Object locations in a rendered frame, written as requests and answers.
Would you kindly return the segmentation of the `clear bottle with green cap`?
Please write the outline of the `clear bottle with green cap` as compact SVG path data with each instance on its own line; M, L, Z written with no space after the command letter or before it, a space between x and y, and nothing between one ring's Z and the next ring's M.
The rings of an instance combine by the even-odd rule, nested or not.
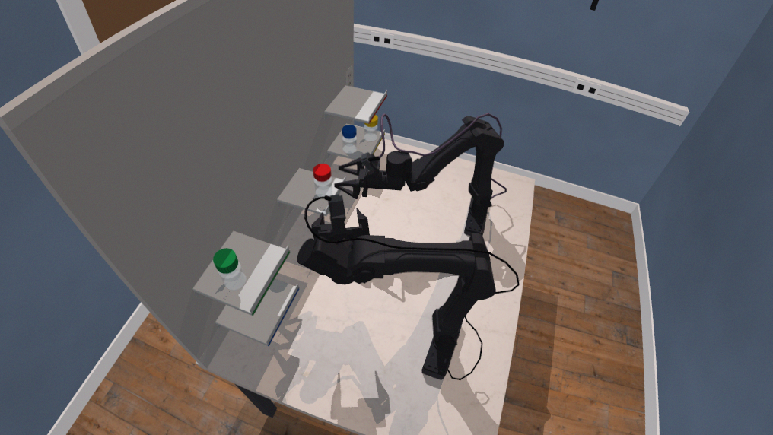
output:
M246 275L232 249L220 249L213 257L215 267L227 289L236 291L246 283Z

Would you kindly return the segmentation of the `clear bottle with red cap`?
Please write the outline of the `clear bottle with red cap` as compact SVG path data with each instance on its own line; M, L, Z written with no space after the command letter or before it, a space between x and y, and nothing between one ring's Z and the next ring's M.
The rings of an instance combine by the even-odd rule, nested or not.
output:
M317 164L313 167L313 185L318 197L332 194L331 168L327 164Z

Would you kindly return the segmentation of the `clear bottle with yellow cap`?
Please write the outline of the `clear bottle with yellow cap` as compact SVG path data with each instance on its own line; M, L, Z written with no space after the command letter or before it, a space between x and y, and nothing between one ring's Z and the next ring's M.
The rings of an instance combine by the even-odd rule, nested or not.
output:
M376 115L371 120L370 124L365 123L365 125L364 125L364 139L366 141L376 141L377 140L377 128L378 128L377 123L378 123L378 117Z

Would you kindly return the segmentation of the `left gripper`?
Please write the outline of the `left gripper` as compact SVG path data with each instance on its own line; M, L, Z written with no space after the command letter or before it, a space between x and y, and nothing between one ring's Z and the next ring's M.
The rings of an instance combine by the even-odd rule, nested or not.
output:
M331 224L324 224L324 215L322 212L319 218L312 223L311 229L316 235L325 237L330 241L345 240L357 238L363 235L370 235L367 217L363 215L363 213L361 213L358 208L356 208L356 210L357 216L359 217L359 227L345 228L346 216L343 201L330 202L329 211Z

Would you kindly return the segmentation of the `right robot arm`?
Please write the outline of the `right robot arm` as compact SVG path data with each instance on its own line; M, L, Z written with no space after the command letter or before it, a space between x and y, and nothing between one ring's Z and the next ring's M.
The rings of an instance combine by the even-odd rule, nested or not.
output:
M492 206L490 201L493 193L491 175L495 156L504 147L504 141L486 120L477 119L469 129L466 128L472 123L470 120L474 119L475 117L472 116L464 117L462 121L465 124L441 144L439 147L446 145L435 154L422 156L412 162L407 151L388 153L386 156L386 175L384 175L386 179L383 183L385 183L385 189L390 190L401 191L405 183L410 192L424 190L434 182L434 178L446 165L465 151L476 147L475 169L468 189L472 198L465 230L483 235L488 207Z

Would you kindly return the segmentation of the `grey wall panel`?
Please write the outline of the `grey wall panel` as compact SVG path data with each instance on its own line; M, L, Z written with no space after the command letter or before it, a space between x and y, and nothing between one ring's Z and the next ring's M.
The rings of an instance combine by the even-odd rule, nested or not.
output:
M354 0L176 0L0 108L0 126L120 280L208 368L226 306L193 288L233 231L280 246L294 174L354 120Z

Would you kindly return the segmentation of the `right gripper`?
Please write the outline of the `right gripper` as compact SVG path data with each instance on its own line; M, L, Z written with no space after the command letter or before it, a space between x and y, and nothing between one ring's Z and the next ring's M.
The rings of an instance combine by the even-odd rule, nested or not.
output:
M353 165L357 165L357 170L347 170L345 168ZM385 189L385 183L383 182L385 182L386 176L383 176L383 174L386 175L387 172L385 170L379 170L380 159L370 161L370 165L374 168L373 171L369 171L366 167L364 169L364 165L361 162L361 157L359 157L356 160L353 160L347 164L343 164L339 166L339 170L344 171L346 173L354 174L356 176L359 175L359 176L358 176L358 179L355 179L355 180L334 183L335 188L342 190L343 192L347 193L354 199L358 199L357 195L360 194L361 186L363 186L361 188L364 188L365 186L365 191L363 189L363 197L367 197L366 190L368 191L368 188ZM342 186L351 186L353 187L353 191L343 188Z

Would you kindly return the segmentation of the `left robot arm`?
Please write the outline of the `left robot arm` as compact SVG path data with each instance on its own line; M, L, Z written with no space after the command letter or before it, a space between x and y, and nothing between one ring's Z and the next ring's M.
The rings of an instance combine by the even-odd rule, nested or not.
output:
M457 279L445 304L432 315L434 337L423 366L425 370L445 376L460 337L463 319L478 300L488 299L496 293L490 255L472 251L473 247L488 252L483 236L471 233L469 240L455 243L415 243L377 235L357 238L390 246L354 240L347 248L341 243L336 245L317 237L310 238L300 248L297 262L344 285L367 283L374 278L383 278L383 275L404 272L462 276Z

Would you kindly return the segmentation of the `blue-capped clear bottle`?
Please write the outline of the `blue-capped clear bottle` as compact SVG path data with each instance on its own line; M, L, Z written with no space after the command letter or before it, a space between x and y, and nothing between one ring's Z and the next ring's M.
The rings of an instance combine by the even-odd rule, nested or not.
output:
M346 154L353 154L357 150L356 127L345 125L342 128L342 149Z

